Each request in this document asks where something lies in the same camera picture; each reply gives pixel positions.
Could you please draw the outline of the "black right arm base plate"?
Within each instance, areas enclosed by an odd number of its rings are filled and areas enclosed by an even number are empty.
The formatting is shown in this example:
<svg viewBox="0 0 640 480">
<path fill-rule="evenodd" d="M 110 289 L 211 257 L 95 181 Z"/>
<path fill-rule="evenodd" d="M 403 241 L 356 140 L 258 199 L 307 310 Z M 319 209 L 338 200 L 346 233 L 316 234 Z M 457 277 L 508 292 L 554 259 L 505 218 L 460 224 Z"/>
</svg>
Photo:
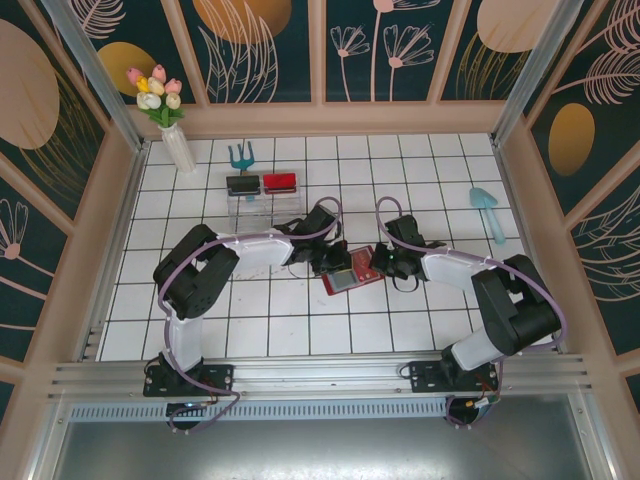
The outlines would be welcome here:
<svg viewBox="0 0 640 480">
<path fill-rule="evenodd" d="M 470 371 L 446 366 L 442 361 L 412 361 L 408 363 L 413 393 L 481 393 L 498 388 L 496 367 L 485 363 Z"/>
</svg>

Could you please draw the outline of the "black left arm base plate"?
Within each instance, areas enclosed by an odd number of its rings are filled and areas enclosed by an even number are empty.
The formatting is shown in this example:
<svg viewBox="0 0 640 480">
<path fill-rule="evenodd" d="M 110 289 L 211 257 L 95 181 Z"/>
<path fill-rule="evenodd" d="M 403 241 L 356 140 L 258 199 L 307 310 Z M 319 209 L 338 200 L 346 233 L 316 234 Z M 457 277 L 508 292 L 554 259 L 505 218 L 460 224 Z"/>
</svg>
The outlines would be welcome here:
<svg viewBox="0 0 640 480">
<path fill-rule="evenodd" d="M 199 364 L 186 372 L 191 379 L 208 387 L 230 391 L 233 387 L 232 365 Z M 186 381 L 168 364 L 147 369 L 142 394 L 148 398 L 207 396 L 208 391 Z"/>
</svg>

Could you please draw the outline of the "teal garden fork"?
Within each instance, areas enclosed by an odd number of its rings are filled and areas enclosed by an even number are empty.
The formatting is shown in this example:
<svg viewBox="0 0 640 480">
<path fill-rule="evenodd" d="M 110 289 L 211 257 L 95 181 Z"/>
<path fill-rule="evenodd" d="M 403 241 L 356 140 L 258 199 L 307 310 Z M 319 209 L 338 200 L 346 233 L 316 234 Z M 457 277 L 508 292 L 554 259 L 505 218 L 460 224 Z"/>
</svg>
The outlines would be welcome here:
<svg viewBox="0 0 640 480">
<path fill-rule="evenodd" d="M 248 169 L 254 164 L 255 158 L 252 151 L 252 147 L 249 147 L 249 156 L 244 156 L 244 147 L 241 144 L 237 145 L 237 156 L 234 156 L 234 149 L 232 146 L 228 147 L 229 161 L 233 169 L 239 172 L 238 175 L 250 175 Z M 241 196 L 246 197 L 248 201 L 253 201 L 254 196 Z"/>
</svg>

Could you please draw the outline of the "aluminium frame post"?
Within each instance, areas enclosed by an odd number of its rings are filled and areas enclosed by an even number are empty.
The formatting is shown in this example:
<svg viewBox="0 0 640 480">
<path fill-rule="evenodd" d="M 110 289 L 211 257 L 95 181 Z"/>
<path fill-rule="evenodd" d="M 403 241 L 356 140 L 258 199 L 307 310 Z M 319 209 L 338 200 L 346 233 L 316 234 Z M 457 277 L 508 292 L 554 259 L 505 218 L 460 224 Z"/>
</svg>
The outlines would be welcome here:
<svg viewBox="0 0 640 480">
<path fill-rule="evenodd" d="M 40 0 L 127 144 L 141 149 L 140 133 L 91 40 L 106 40 L 126 16 L 123 0 Z"/>
<path fill-rule="evenodd" d="M 574 25 L 584 0 L 559 0 L 540 38 L 528 56 L 491 133 L 495 151 L 502 148 L 517 124 L 527 102 L 555 58 Z"/>
</svg>

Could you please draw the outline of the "tulip bouquet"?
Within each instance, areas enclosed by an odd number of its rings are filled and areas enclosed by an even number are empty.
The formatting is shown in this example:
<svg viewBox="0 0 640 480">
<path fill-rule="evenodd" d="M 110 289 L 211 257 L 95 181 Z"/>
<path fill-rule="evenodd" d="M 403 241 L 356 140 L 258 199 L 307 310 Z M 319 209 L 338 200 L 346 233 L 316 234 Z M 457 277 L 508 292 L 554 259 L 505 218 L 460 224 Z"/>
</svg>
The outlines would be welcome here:
<svg viewBox="0 0 640 480">
<path fill-rule="evenodd" d="M 129 82 L 137 88 L 137 108 L 145 113 L 160 129 L 174 126 L 185 114 L 182 109 L 182 82 L 168 79 L 165 68 L 157 64 L 149 76 L 130 67 L 126 71 Z"/>
</svg>

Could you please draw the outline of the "clear acrylic card stand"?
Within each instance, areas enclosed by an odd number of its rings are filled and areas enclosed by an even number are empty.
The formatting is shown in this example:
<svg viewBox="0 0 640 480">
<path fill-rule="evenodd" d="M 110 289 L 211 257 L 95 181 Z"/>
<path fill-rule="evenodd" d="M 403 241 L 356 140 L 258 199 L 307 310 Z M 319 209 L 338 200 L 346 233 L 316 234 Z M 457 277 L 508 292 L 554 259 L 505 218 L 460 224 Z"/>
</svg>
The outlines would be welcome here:
<svg viewBox="0 0 640 480">
<path fill-rule="evenodd" d="M 263 231 L 276 224 L 289 222 L 303 214 L 301 188 L 295 193 L 269 195 L 264 192 L 263 173 L 259 175 L 261 193 L 253 201 L 246 197 L 230 197 L 227 193 L 227 208 L 233 232 Z"/>
</svg>

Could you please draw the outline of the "white ribbed vase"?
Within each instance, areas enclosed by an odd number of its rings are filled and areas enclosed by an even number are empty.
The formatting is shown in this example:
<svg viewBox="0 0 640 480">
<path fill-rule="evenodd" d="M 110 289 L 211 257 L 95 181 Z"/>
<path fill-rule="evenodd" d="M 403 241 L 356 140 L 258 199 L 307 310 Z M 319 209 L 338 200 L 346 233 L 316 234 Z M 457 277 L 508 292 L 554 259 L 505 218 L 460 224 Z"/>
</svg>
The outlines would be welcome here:
<svg viewBox="0 0 640 480">
<path fill-rule="evenodd" d="M 177 170 L 189 174 L 195 171 L 196 161 L 189 148 L 184 131 L 178 123 L 160 127 L 162 141 Z"/>
</svg>

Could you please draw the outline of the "aluminium mounting rail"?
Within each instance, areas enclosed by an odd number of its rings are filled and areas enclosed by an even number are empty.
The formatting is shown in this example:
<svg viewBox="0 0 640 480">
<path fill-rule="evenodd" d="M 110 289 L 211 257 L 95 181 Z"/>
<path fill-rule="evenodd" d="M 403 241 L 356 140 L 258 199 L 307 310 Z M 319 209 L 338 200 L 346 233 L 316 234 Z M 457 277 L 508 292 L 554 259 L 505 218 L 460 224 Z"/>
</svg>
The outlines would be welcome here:
<svg viewBox="0 0 640 480">
<path fill-rule="evenodd" d="M 233 389 L 246 400 L 408 397 L 398 371 L 413 360 L 437 360 L 437 352 L 225 359 L 234 366 Z M 50 399 L 142 401 L 143 361 L 62 363 L 45 387 Z M 504 363 L 502 393 L 545 395 L 588 392 L 593 381 L 577 354 L 534 352 Z"/>
</svg>

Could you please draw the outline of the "grey metal sheet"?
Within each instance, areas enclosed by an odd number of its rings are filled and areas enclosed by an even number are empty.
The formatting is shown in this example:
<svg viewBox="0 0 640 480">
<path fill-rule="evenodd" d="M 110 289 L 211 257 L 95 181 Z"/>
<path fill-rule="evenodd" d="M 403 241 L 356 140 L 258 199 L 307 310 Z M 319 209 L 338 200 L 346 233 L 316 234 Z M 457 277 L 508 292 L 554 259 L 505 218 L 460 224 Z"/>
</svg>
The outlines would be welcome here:
<svg viewBox="0 0 640 480">
<path fill-rule="evenodd" d="M 622 480 L 582 397 L 508 397 L 478 424 L 441 418 L 82 419 L 61 405 L 36 480 Z"/>
</svg>

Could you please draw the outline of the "light blue trowel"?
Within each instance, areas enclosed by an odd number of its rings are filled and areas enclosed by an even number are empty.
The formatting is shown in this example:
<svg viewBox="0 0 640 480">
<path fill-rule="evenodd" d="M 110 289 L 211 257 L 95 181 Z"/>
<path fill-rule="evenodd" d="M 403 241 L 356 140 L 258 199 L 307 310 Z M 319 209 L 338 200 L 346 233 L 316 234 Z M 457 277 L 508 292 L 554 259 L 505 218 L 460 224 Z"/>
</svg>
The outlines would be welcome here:
<svg viewBox="0 0 640 480">
<path fill-rule="evenodd" d="M 485 212 L 489 228 L 493 235 L 495 243 L 498 245 L 504 244 L 506 241 L 506 237 L 495 213 L 493 212 L 493 208 L 498 204 L 497 199 L 482 188 L 472 187 L 469 190 L 469 202 L 473 208 Z"/>
</svg>

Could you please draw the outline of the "red card holder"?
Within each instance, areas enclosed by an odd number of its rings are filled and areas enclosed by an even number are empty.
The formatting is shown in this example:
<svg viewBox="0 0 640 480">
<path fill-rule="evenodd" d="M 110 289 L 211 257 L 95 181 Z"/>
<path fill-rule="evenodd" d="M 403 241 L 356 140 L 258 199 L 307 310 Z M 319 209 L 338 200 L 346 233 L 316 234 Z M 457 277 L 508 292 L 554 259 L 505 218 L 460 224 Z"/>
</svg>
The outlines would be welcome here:
<svg viewBox="0 0 640 480">
<path fill-rule="evenodd" d="M 347 270 L 324 274 L 322 281 L 329 296 L 360 288 L 383 279 L 383 275 L 370 269 L 374 250 L 363 246 L 350 251 L 351 267 Z"/>
</svg>

